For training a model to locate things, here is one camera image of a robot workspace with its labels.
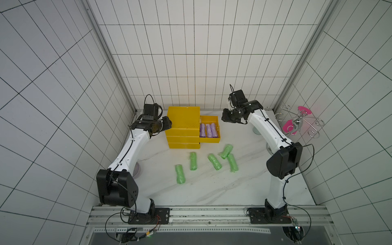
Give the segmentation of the yellow drawer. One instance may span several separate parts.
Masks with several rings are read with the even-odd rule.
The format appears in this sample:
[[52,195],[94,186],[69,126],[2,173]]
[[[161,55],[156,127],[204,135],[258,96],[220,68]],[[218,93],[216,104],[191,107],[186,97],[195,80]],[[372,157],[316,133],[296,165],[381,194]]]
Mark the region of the yellow drawer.
[[201,143],[219,143],[219,120],[217,116],[200,116],[200,142]]

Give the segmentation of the purple bag roll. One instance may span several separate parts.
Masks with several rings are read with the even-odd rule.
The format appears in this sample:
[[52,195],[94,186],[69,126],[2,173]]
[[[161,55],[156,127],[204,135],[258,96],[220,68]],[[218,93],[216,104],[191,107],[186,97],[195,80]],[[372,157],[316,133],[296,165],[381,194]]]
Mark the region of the purple bag roll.
[[210,124],[210,128],[211,128],[211,135],[213,138],[218,138],[218,133],[217,133],[217,129],[216,129],[216,124],[215,123],[211,123]]
[[210,124],[206,124],[206,136],[208,138],[213,138],[212,129]]
[[206,137],[205,124],[203,124],[203,123],[200,124],[200,137],[201,138],[205,138]]

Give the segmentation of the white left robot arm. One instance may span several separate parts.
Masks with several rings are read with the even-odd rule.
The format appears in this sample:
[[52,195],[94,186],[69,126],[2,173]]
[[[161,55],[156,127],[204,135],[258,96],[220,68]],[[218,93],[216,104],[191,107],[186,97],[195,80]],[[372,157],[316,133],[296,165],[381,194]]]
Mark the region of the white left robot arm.
[[107,169],[98,171],[96,179],[100,203],[121,206],[137,213],[147,214],[153,209],[153,200],[138,193],[133,178],[139,155],[152,136],[170,129],[168,116],[159,119],[138,119],[130,126],[130,136],[119,155]]

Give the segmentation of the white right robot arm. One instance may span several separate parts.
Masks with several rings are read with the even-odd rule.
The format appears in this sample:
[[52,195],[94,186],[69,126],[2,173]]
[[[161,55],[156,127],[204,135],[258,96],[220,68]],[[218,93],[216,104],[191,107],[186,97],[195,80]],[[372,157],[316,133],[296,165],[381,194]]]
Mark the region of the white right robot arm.
[[228,102],[229,108],[223,110],[222,121],[242,124],[249,122],[257,129],[268,144],[272,156],[267,160],[266,167],[271,174],[268,196],[264,204],[266,219],[274,220],[287,214],[287,203],[284,187],[299,165],[302,145],[294,143],[272,122],[258,101],[244,99],[240,102]]

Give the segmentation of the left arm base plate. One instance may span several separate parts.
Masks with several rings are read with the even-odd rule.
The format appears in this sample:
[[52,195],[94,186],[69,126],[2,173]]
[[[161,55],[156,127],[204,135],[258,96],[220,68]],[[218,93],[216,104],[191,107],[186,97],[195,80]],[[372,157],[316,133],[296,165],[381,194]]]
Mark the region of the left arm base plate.
[[132,211],[127,223],[132,225],[166,225],[169,223],[169,218],[169,208],[153,208],[148,213],[135,213]]

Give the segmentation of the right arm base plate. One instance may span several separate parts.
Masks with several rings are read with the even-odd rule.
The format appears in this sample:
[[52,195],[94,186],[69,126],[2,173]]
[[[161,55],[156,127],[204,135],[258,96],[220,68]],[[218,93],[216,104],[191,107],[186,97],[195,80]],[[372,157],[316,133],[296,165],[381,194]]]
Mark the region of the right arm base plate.
[[287,216],[286,206],[280,209],[272,209],[270,207],[248,208],[246,214],[250,218],[251,224],[286,225],[292,223],[292,219]]

